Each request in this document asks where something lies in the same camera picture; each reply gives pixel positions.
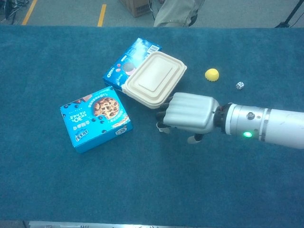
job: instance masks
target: person's leg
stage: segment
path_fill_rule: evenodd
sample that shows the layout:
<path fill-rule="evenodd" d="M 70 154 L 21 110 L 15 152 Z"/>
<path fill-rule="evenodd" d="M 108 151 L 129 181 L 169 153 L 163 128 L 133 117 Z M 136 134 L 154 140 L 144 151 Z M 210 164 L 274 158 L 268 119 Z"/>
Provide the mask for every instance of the person's leg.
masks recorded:
<path fill-rule="evenodd" d="M 204 1 L 205 0 L 165 0 L 155 17 L 154 26 L 188 27 L 194 23 L 198 10 Z M 159 0 L 154 0 L 153 4 L 159 5 Z"/>

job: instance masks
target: robotic arm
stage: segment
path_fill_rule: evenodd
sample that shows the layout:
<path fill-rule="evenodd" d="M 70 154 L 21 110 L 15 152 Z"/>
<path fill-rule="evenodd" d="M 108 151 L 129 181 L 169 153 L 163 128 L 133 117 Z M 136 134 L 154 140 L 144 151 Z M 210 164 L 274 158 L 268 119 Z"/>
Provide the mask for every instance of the robotic arm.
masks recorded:
<path fill-rule="evenodd" d="M 304 113 L 229 103 L 220 106 L 209 96 L 175 93 L 156 114 L 157 128 L 169 133 L 176 127 L 194 133 L 188 143 L 220 127 L 225 134 L 254 138 L 304 149 Z"/>

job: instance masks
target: takeout container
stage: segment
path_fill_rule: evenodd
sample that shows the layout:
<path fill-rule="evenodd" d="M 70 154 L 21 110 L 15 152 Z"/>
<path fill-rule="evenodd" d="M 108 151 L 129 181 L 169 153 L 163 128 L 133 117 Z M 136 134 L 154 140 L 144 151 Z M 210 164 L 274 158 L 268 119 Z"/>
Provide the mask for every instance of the takeout container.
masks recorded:
<path fill-rule="evenodd" d="M 186 69 L 182 61 L 163 52 L 153 52 L 122 85 L 123 92 L 150 109 L 159 108 Z"/>

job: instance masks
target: yellow floor line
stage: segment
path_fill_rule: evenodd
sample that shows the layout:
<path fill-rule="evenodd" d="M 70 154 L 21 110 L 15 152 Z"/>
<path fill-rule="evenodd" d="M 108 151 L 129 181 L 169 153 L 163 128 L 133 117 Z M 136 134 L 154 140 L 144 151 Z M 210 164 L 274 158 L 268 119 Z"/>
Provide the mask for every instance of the yellow floor line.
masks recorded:
<path fill-rule="evenodd" d="M 33 12 L 33 9 L 34 9 L 36 3 L 37 3 L 37 0 L 33 0 L 31 6 L 29 7 L 29 10 L 28 10 L 27 14 L 25 15 L 25 18 L 24 18 L 24 20 L 22 22 L 22 25 L 26 25 L 27 24 L 27 22 L 29 20 L 29 17 L 30 17 L 30 15 Z"/>
<path fill-rule="evenodd" d="M 103 4 L 103 6 L 101 7 L 99 20 L 98 20 L 98 24 L 97 24 L 98 27 L 102 27 L 102 25 L 103 25 L 104 17 L 105 17 L 105 8 L 106 8 L 106 4 Z"/>

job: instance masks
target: green led light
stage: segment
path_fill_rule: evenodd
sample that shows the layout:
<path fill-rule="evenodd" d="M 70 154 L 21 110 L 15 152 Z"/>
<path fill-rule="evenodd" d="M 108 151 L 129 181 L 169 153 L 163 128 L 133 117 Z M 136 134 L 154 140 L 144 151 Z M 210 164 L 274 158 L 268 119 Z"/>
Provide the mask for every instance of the green led light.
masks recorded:
<path fill-rule="evenodd" d="M 252 137 L 252 133 L 251 133 L 251 132 L 244 132 L 243 135 L 244 135 L 246 138 L 251 138 L 251 137 Z"/>

